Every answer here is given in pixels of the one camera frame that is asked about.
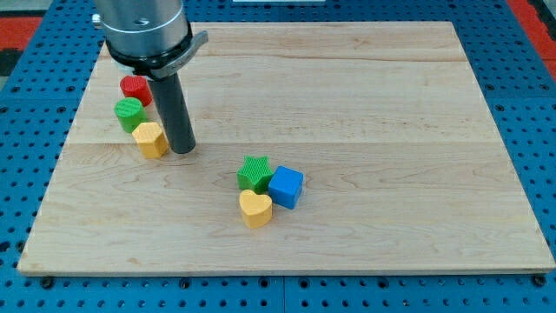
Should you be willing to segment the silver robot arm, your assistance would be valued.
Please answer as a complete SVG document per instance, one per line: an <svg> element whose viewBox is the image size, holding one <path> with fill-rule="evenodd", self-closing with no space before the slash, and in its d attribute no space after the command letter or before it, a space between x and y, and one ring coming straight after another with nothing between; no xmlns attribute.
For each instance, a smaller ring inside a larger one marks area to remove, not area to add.
<svg viewBox="0 0 556 313"><path fill-rule="evenodd" d="M161 81L177 73L209 41L194 33L181 0L95 0L92 23L104 31L123 70Z"/></svg>

